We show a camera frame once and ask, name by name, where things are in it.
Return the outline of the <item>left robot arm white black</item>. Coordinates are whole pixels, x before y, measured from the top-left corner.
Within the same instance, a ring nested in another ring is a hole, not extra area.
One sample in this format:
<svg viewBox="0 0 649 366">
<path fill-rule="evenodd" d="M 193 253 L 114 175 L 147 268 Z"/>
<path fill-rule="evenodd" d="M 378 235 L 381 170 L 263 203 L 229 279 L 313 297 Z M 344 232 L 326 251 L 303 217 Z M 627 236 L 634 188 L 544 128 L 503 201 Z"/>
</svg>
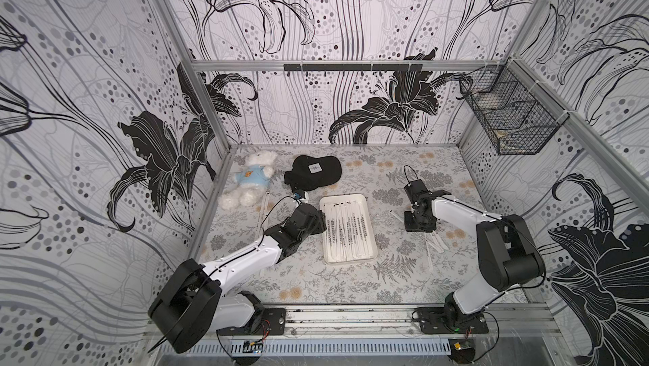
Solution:
<svg viewBox="0 0 649 366">
<path fill-rule="evenodd" d="M 264 324 L 263 306 L 255 295 L 229 292 L 243 281 L 295 254 L 311 236 L 326 230 L 326 214 L 300 202 L 292 215 L 263 231 L 252 244 L 221 259 L 198 263 L 187 259 L 153 300 L 148 315 L 162 334 L 148 352 L 165 342 L 177 353 L 189 351 L 211 328 Z"/>
</svg>

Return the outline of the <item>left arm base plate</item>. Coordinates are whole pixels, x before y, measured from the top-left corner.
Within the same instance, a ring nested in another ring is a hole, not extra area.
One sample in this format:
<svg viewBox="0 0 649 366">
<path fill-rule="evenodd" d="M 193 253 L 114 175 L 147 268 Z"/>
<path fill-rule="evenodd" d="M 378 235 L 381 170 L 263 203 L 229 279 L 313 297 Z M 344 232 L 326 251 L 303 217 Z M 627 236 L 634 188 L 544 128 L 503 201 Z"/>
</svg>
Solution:
<svg viewBox="0 0 649 366">
<path fill-rule="evenodd" d="M 282 336 L 286 327 L 285 308 L 265 308 L 256 310 L 253 318 L 242 327 L 227 327 L 217 332 L 226 337 L 274 337 Z"/>
</svg>

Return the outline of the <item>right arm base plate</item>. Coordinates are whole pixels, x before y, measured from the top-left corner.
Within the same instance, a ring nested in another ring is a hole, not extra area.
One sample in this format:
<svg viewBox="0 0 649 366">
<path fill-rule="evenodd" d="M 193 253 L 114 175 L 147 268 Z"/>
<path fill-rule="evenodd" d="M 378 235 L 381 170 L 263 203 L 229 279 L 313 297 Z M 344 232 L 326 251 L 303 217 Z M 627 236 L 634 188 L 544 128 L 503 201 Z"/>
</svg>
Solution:
<svg viewBox="0 0 649 366">
<path fill-rule="evenodd" d="M 453 308 L 419 307 L 412 314 L 412 321 L 418 324 L 425 335 L 460 334 L 479 335 L 489 333 L 483 312 L 464 315 Z"/>
</svg>

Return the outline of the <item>straw later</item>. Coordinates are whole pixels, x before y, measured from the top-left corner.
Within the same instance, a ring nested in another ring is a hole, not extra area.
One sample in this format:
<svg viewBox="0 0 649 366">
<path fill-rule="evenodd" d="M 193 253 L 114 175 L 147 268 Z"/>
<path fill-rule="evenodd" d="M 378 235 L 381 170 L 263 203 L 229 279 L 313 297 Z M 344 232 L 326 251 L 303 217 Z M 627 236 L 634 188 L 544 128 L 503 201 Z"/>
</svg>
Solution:
<svg viewBox="0 0 649 366">
<path fill-rule="evenodd" d="M 368 238 L 368 228 L 364 208 L 360 205 L 359 207 L 360 223 L 362 228 L 362 237 L 363 237 L 363 255 L 369 257 L 371 255 L 371 244 L 369 243 Z"/>
</svg>

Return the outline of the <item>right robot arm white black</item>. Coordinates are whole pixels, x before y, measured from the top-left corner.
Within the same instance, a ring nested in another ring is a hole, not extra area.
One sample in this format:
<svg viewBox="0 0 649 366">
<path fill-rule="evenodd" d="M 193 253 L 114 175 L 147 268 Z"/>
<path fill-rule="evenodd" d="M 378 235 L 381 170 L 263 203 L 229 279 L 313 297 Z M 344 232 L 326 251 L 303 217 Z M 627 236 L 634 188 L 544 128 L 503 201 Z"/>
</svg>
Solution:
<svg viewBox="0 0 649 366">
<path fill-rule="evenodd" d="M 445 190 L 431 191 L 419 179 L 404 191 L 411 203 L 404 212 L 408 232 L 433 232 L 443 221 L 477 242 L 478 272 L 446 299 L 449 316 L 476 315 L 506 292 L 546 276 L 544 259 L 521 216 L 488 213 Z"/>
</svg>

